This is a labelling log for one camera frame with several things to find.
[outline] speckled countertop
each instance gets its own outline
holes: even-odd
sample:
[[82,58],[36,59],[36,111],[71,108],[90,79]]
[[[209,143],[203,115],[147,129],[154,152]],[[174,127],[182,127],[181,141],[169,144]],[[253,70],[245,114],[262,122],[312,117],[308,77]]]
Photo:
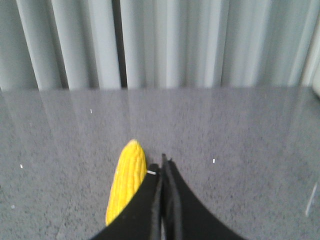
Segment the speckled countertop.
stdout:
[[243,237],[320,239],[320,100],[310,88],[3,92],[0,131],[0,239],[97,233],[132,138],[149,163],[172,157]]

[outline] curtain fold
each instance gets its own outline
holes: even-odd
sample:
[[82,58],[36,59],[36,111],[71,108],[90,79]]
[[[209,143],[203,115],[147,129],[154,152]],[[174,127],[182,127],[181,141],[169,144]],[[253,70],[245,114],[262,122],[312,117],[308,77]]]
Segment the curtain fold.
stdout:
[[312,84],[320,0],[112,1],[1,1],[1,89]]

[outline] yellow corn cob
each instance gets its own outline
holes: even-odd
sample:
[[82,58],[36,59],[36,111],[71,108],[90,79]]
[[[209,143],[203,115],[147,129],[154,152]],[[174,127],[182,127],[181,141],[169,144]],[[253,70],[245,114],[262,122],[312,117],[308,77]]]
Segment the yellow corn cob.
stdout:
[[105,214],[106,226],[127,206],[146,173],[145,152],[139,142],[133,139],[123,148],[119,157]]

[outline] corn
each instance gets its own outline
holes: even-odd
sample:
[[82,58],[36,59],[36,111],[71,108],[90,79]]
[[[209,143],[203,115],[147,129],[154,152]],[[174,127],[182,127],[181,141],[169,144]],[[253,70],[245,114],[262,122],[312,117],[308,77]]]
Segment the corn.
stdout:
[[127,206],[146,173],[145,152],[139,142],[133,139],[123,148],[119,157],[105,214],[106,226]]

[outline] gray table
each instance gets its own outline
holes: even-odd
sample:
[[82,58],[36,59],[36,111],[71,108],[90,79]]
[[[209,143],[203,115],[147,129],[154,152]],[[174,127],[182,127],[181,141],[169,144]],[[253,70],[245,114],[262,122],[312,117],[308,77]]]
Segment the gray table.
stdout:
[[172,157],[243,237],[320,239],[320,100],[309,88],[4,92],[0,122],[0,239],[102,229],[132,138],[149,163]]

